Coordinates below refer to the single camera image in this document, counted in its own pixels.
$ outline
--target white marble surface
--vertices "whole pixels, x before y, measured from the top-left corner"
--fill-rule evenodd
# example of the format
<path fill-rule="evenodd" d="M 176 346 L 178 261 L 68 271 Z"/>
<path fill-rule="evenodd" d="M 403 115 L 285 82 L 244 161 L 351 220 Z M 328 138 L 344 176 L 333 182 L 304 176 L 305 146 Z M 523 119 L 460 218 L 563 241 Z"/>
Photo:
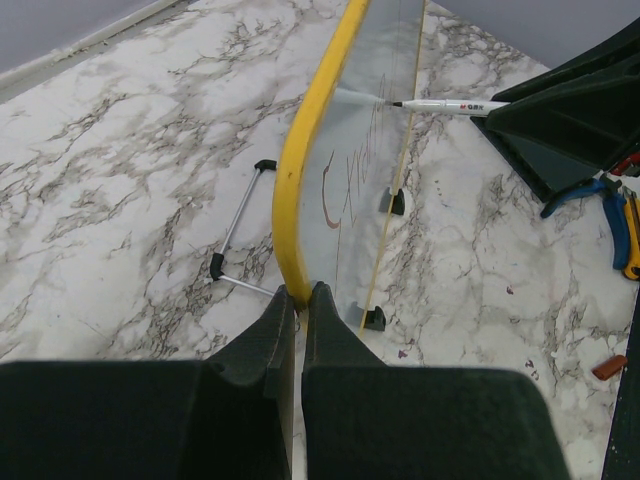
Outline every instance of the white marble surface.
<path fill-rule="evenodd" d="M 546 71 L 435 5 L 424 35 L 421 97 L 488 99 Z M 392 221 L 375 295 L 392 325 L 367 343 L 389 364 L 530 376 L 574 477 L 600 478 L 619 380 L 591 369 L 624 354 L 637 289 L 611 268 L 601 199 L 543 221 L 542 204 L 462 117 L 418 117 L 407 163 L 410 208 Z"/>
<path fill-rule="evenodd" d="M 2 361 L 202 357 L 257 318 L 267 299 L 212 285 L 208 264 L 345 4 L 202 0 L 0 105 Z M 421 95 L 489 97 L 544 71 L 434 5 L 425 29 Z M 597 478 L 617 382 L 589 371 L 624 351 L 635 292 L 611 270 L 599 201 L 540 221 L 464 119 L 420 117 L 408 163 L 376 291 L 393 324 L 365 341 L 389 363 L 527 373 L 575 477 Z M 225 268 L 269 289 L 272 186 Z"/>

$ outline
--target white marker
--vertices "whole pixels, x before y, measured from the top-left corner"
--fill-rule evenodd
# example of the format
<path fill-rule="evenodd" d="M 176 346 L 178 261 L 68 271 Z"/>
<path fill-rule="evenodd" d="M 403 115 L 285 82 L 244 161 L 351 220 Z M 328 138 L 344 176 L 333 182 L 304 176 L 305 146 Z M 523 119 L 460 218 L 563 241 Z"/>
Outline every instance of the white marker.
<path fill-rule="evenodd" d="M 394 107 L 403 107 L 414 112 L 446 113 L 449 115 L 468 115 L 486 117 L 490 112 L 509 105 L 507 102 L 488 102 L 483 100 L 409 100 L 393 102 Z"/>

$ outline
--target blue pliers handle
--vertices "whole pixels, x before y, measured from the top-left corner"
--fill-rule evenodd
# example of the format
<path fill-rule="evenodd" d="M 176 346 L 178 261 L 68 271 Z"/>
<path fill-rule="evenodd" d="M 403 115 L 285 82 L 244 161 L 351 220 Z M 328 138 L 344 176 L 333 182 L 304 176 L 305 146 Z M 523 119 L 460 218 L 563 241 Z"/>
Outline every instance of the blue pliers handle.
<path fill-rule="evenodd" d="M 540 216 L 542 218 L 549 217 L 558 207 L 569 200 L 602 193 L 604 197 L 602 207 L 604 208 L 604 213 L 607 216 L 611 234 L 613 235 L 613 268 L 615 270 L 622 270 L 627 266 L 629 256 L 631 255 L 629 225 L 624 216 L 624 206 L 627 201 L 616 191 L 617 185 L 610 185 L 612 183 L 611 180 L 608 180 L 608 182 L 609 184 L 602 180 L 591 178 L 576 187 L 563 190 L 551 199 L 540 213 Z"/>
<path fill-rule="evenodd" d="M 600 193 L 606 189 L 607 186 L 604 182 L 596 178 L 590 178 L 577 186 L 566 188 L 554 195 L 549 203 L 547 203 L 547 205 L 542 209 L 540 216 L 542 218 L 550 217 L 551 214 L 563 203 L 576 198 L 590 197 L 591 195 L 595 195 L 596 193 Z"/>

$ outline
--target wall baseboard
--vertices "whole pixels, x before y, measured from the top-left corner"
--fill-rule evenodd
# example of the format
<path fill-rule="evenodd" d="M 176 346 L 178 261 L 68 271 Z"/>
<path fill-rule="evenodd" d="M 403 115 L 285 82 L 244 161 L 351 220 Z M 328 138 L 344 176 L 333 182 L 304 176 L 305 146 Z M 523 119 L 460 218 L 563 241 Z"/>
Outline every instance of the wall baseboard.
<path fill-rule="evenodd" d="M 123 30 L 141 22 L 142 20 L 155 15 L 156 13 L 170 7 L 174 3 L 178 3 L 180 0 L 157 0 L 151 5 L 141 8 L 140 10 L 121 18 L 120 20 L 107 25 L 106 27 L 86 36 L 85 38 L 72 43 L 64 48 L 58 48 L 43 55 L 35 60 L 24 63 L 19 67 L 12 68 L 6 72 L 0 73 L 0 90 L 19 82 L 23 78 L 32 75 L 33 73 L 47 68 L 60 60 L 70 57 L 74 53 L 83 48 L 88 48 L 97 43 L 100 43 L 114 35 L 120 33 Z"/>

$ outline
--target yellow edge trim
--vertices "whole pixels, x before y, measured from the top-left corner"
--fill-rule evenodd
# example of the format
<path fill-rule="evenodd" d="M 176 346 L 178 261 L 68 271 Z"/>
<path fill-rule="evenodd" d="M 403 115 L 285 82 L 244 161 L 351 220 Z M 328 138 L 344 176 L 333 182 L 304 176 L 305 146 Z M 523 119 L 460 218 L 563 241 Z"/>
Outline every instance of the yellow edge trim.
<path fill-rule="evenodd" d="M 370 0 L 351 0 L 322 57 L 289 129 L 278 163 L 273 192 L 273 250 L 289 294 L 299 308 L 311 298 L 311 284 L 298 237 L 301 184 L 305 162 Z"/>
<path fill-rule="evenodd" d="M 416 55 L 416 68 L 415 75 L 413 79 L 413 92 L 415 95 L 416 86 L 418 84 L 418 66 L 420 65 L 420 52 L 422 51 L 422 32 L 424 31 L 424 15 L 427 11 L 427 3 L 428 0 L 424 0 L 422 4 L 422 20 L 420 20 L 420 40 L 418 41 L 418 55 Z M 407 147 L 409 146 L 409 139 L 411 138 L 411 129 L 413 128 L 413 114 L 409 116 L 409 124 L 407 126 L 407 132 L 404 137 L 404 146 L 402 147 L 402 153 L 398 157 L 398 170 L 396 171 L 396 177 L 393 181 L 393 192 L 398 192 L 400 188 L 400 179 L 402 178 L 402 170 L 404 167 L 404 157 L 407 153 Z M 373 289 L 376 286 L 376 278 L 378 277 L 378 269 L 380 268 L 380 261 L 382 260 L 382 255 L 384 254 L 384 247 L 387 243 L 387 231 L 389 230 L 389 222 L 391 221 L 391 208 L 393 207 L 393 202 L 389 202 L 389 209 L 387 210 L 387 218 L 384 222 L 384 227 L 382 230 L 382 237 L 380 238 L 380 244 L 378 245 L 378 256 L 376 257 L 376 263 L 373 267 L 373 273 L 371 274 L 371 283 L 369 283 L 369 292 L 367 293 L 367 303 L 364 307 L 364 313 L 362 314 L 362 320 L 360 320 L 360 330 L 358 332 L 358 336 L 362 335 L 364 331 L 364 323 L 367 319 L 367 312 L 369 310 L 369 306 L 371 305 L 371 298 L 373 297 Z"/>

